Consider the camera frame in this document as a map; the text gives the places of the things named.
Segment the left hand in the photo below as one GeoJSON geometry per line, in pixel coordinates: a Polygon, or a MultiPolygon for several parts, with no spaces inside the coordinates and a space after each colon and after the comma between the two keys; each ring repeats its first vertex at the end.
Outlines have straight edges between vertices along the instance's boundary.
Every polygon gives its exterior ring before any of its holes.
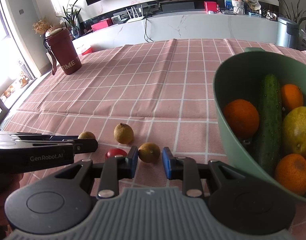
{"type": "Polygon", "coordinates": [[[9,222],[5,215],[5,202],[11,193],[20,188],[20,181],[24,177],[23,173],[19,174],[2,174],[0,173],[0,228],[8,226],[9,222]]]}

